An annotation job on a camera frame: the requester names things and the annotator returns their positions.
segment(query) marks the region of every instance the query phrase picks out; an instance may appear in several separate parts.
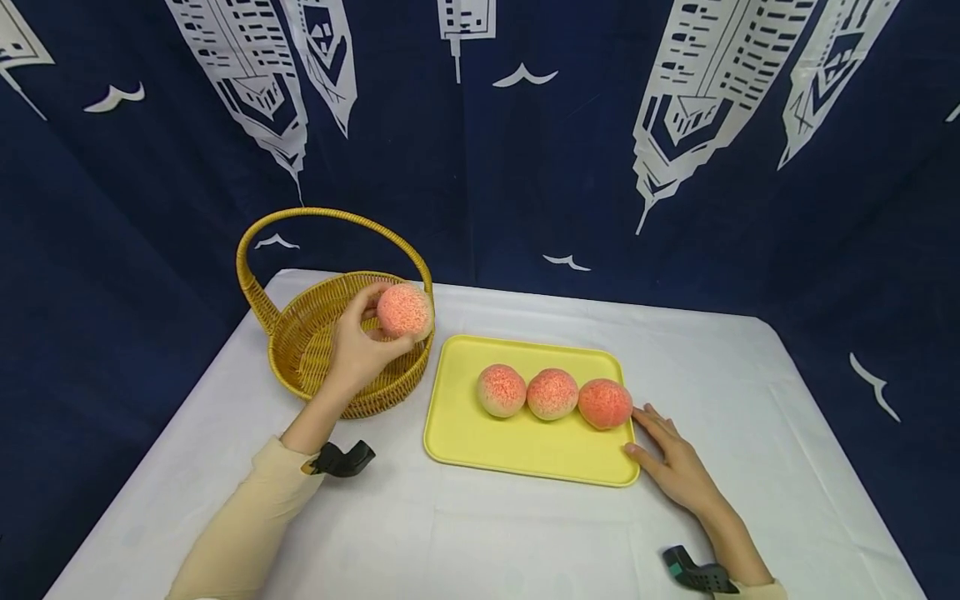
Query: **basket handle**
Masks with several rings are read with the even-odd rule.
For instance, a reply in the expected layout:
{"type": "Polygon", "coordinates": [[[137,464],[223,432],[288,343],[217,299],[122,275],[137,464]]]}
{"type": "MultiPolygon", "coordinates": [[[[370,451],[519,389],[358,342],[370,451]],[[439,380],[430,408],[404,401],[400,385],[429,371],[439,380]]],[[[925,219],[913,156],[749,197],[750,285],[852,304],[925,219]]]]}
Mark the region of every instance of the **basket handle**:
{"type": "Polygon", "coordinates": [[[420,257],[417,251],[414,250],[413,246],[408,244],[406,240],[396,233],[393,233],[389,229],[371,221],[370,219],[366,219],[350,212],[345,212],[344,210],[336,210],[334,208],[319,208],[316,206],[287,208],[286,210],[280,210],[278,212],[269,214],[251,225],[250,228],[247,229],[247,232],[243,234],[243,237],[240,238],[240,246],[237,247],[237,278],[240,280],[240,289],[243,290],[243,295],[247,298],[247,302],[250,303],[250,308],[253,310],[253,314],[256,315],[256,318],[260,321],[260,324],[263,325],[263,330],[267,332],[267,335],[270,335],[274,332],[276,322],[280,318],[280,311],[267,297],[267,293],[263,291],[263,286],[261,286],[256,280],[256,277],[253,276],[253,272],[250,270],[250,264],[247,262],[247,249],[250,246],[250,242],[253,240],[253,237],[264,227],[271,223],[282,221],[283,219],[302,216],[331,217],[334,219],[349,221],[351,223],[355,223],[356,225],[362,225],[367,229],[372,229],[394,244],[397,244],[400,249],[406,252],[407,256],[414,261],[414,265],[417,267],[417,271],[420,272],[420,277],[423,279],[424,291],[426,292],[427,296],[433,298],[433,279],[430,277],[430,270],[426,268],[426,263],[423,262],[423,259],[420,257]]]}

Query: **yellow tray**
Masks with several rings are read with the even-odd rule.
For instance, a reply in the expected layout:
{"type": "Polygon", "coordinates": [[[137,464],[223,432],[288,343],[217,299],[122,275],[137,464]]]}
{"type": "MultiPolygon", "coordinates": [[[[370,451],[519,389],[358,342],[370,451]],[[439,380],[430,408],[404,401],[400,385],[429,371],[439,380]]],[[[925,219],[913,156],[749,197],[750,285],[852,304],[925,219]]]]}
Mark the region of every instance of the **yellow tray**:
{"type": "Polygon", "coordinates": [[[639,466],[621,449],[636,440],[631,423],[597,431],[577,410],[545,422],[526,406],[509,419],[491,417],[477,401],[476,381],[493,363],[510,365],[528,383],[549,367],[569,372],[578,385],[597,377],[623,383],[620,363],[601,350],[455,335],[440,353],[423,430],[434,460],[615,488],[636,481],[639,466]]]}

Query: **hand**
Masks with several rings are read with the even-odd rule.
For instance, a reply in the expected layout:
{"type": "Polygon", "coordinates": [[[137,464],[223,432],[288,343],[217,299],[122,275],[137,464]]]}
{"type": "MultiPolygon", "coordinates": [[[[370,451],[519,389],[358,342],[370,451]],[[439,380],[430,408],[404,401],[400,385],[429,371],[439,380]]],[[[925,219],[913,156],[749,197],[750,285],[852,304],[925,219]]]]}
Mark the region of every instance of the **hand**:
{"type": "Polygon", "coordinates": [[[382,329],[364,332],[360,323],[376,315],[376,302],[390,283],[368,285],[350,301],[333,334],[333,356],[326,382],[355,395],[376,379],[390,361],[414,347],[413,337],[384,342],[382,329]]]}
{"type": "Polygon", "coordinates": [[[663,450],[663,462],[636,444],[626,444],[624,451],[637,461],[660,489],[674,502],[688,509],[701,520],[727,505],[723,494],[710,478],[697,451],[680,437],[672,419],[664,419],[651,404],[634,408],[634,420],[643,427],[663,450]]]}

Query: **table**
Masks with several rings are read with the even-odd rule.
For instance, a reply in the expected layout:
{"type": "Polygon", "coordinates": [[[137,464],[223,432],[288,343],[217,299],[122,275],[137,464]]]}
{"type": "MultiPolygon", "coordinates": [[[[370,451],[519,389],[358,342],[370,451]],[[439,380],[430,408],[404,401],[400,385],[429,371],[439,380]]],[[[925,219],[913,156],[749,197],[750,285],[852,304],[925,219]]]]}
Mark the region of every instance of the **table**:
{"type": "MultiPolygon", "coordinates": [[[[331,274],[289,270],[285,305],[331,274]]],[[[660,551],[711,559],[692,517],[649,477],[626,489],[440,465],[422,431],[451,335],[600,348],[697,447],[791,598],[924,598],[774,330],[747,317],[436,286],[425,376],[397,407],[342,421],[367,441],[358,477],[327,478],[284,541],[264,598],[696,598],[660,551]]],[[[47,594],[161,598],[250,458],[300,409],[248,314],[47,594]]]]}

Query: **wicker basket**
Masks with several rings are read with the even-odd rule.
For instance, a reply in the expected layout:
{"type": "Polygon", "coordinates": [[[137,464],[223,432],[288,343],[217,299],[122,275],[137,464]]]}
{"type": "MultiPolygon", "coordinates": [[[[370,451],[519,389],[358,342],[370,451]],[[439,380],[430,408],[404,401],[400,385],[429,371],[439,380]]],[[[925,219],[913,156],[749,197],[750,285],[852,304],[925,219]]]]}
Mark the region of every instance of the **wicker basket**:
{"type": "MultiPolygon", "coordinates": [[[[423,259],[406,241],[370,219],[331,208],[290,208],[281,210],[254,223],[237,248],[237,276],[253,314],[267,332],[267,355],[277,379],[288,390],[309,400],[320,389],[329,367],[333,327],[348,302],[361,289],[377,281],[401,283],[404,279],[374,271],[345,273],[322,281],[291,300],[282,311],[267,298],[263,287],[247,263],[247,248],[253,237],[270,223],[304,215],[333,217],[350,221],[383,235],[410,256],[420,271],[423,288],[433,300],[433,281],[423,259]]],[[[379,327],[377,318],[364,321],[365,330],[379,327]]],[[[399,404],[420,383],[426,370],[427,357],[433,345],[433,331],[414,349],[390,363],[370,385],[361,390],[347,407],[345,419],[360,419],[381,413],[399,404]]]]}

